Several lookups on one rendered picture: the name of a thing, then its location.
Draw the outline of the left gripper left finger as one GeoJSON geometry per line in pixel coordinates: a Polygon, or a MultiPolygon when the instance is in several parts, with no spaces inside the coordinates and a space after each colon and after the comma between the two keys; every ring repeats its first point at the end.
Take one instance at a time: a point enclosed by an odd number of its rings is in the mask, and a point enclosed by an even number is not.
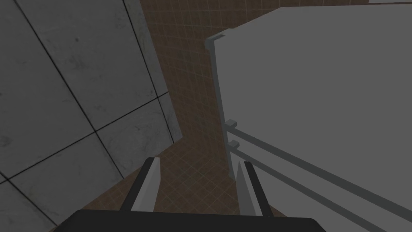
{"type": "Polygon", "coordinates": [[[160,159],[159,157],[148,157],[133,182],[120,210],[153,212],[160,182],[160,159]]]}

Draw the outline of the grey refrigerator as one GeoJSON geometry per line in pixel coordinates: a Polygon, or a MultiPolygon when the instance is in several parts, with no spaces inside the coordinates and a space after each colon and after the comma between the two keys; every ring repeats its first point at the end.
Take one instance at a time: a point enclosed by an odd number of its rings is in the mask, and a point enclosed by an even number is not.
{"type": "MultiPolygon", "coordinates": [[[[281,7],[205,41],[222,128],[412,211],[412,2],[281,7]]],[[[387,232],[406,220],[246,140],[226,144],[387,232]]],[[[229,151],[230,170],[245,161],[229,151]]],[[[326,232],[369,232],[254,165],[269,204],[326,232]]]]}

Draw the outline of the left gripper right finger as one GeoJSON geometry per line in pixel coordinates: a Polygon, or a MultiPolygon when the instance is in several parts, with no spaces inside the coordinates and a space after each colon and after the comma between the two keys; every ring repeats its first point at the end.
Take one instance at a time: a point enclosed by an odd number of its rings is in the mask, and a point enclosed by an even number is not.
{"type": "Polygon", "coordinates": [[[238,162],[236,189],[241,215],[273,216],[269,202],[251,162],[238,162]]]}

